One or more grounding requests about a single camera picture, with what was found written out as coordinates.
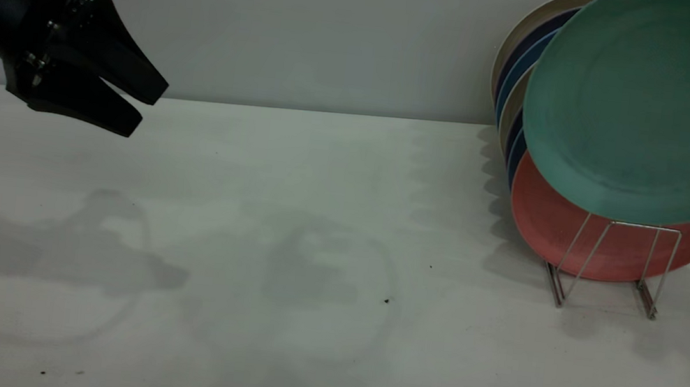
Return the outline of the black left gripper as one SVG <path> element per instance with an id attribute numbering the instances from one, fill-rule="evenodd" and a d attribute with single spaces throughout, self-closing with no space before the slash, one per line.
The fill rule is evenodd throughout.
<path id="1" fill-rule="evenodd" d="M 0 59 L 5 88 L 32 110 L 121 136 L 142 114 L 101 78 L 142 103 L 168 90 L 113 0 L 0 0 Z"/>

